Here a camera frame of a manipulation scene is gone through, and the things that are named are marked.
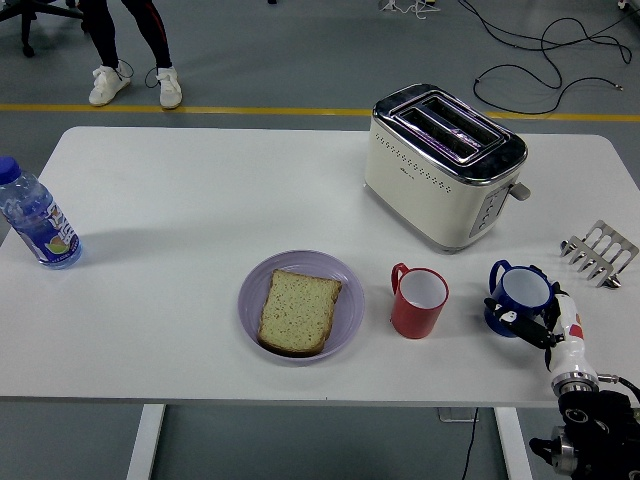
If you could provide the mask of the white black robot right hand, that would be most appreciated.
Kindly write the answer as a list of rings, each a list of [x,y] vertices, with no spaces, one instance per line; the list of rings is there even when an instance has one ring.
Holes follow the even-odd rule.
[[[518,337],[545,352],[555,382],[597,375],[585,355],[584,334],[574,300],[539,268],[499,260],[489,274],[484,318],[497,334]]]

